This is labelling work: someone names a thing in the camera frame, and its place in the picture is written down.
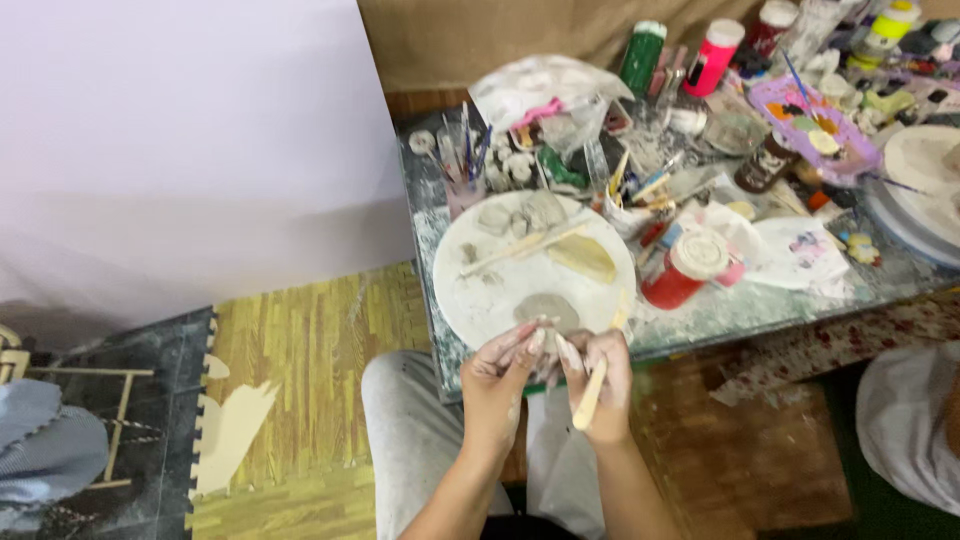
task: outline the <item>leg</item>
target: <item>leg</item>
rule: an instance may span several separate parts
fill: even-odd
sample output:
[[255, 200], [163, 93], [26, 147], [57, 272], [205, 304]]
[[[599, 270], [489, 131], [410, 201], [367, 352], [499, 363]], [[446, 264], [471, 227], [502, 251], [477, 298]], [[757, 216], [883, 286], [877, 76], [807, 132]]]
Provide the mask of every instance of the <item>leg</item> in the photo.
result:
[[[373, 458], [377, 538], [393, 540], [460, 452], [464, 411], [440, 404], [430, 356], [414, 351], [374, 358], [364, 371], [361, 396]], [[502, 485], [490, 513], [513, 513]]]
[[573, 427], [566, 387], [527, 398], [527, 512], [589, 539], [603, 538], [597, 461]]

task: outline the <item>purple palette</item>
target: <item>purple palette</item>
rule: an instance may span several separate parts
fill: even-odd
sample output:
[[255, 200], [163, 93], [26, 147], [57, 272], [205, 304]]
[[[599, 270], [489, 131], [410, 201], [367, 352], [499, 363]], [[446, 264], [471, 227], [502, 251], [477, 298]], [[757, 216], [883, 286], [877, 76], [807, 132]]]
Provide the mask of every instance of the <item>purple palette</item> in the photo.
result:
[[843, 157], [839, 160], [820, 154], [810, 143], [807, 132], [792, 125], [795, 116], [781, 118], [768, 108], [770, 105], [774, 108], [794, 106], [802, 109], [804, 114], [812, 119], [809, 106], [792, 76], [788, 74], [773, 81], [752, 86], [748, 99], [751, 105], [773, 124], [774, 129], [783, 135], [801, 156], [821, 171], [826, 182], [840, 187], [856, 186], [857, 174], [880, 165], [882, 159], [880, 152], [843, 112], [828, 105], [824, 97], [810, 86], [805, 89], [817, 115], [828, 119], [837, 128], [833, 139], [843, 149]]

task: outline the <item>knee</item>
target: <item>knee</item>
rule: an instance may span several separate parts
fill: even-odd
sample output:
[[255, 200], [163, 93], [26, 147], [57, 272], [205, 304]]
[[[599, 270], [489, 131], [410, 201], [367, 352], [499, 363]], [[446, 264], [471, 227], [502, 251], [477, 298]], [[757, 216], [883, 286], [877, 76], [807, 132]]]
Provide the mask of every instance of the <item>knee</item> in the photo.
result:
[[364, 402], [382, 396], [396, 387], [406, 371], [406, 357], [400, 352], [386, 353], [371, 360], [363, 370], [360, 396]]

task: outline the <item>forearm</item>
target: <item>forearm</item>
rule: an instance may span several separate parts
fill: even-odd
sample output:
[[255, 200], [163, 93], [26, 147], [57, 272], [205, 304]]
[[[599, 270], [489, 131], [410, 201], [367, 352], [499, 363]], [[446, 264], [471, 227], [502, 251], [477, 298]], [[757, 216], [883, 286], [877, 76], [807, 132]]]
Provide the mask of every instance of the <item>forearm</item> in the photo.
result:
[[611, 540], [679, 539], [677, 526], [634, 440], [594, 445], [593, 449], [600, 502]]
[[502, 468], [502, 459], [461, 450], [400, 539], [478, 538]]

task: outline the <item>red paint jar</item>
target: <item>red paint jar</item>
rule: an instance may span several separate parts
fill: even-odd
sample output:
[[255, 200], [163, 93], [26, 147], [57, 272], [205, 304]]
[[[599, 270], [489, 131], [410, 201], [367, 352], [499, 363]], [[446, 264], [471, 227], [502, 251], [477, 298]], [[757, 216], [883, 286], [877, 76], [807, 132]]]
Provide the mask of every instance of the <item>red paint jar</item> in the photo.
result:
[[687, 231], [669, 251], [660, 252], [644, 268], [640, 292], [651, 305], [676, 309], [704, 283], [727, 270], [727, 241], [711, 231]]
[[716, 19], [707, 29], [707, 37], [700, 45], [697, 58], [684, 81], [686, 93], [704, 97], [717, 88], [723, 72], [730, 64], [736, 46], [743, 40], [743, 25], [730, 19]]
[[766, 58], [774, 53], [780, 36], [797, 20], [800, 8], [787, 0], [768, 0], [760, 10], [760, 19], [750, 27], [747, 46]]

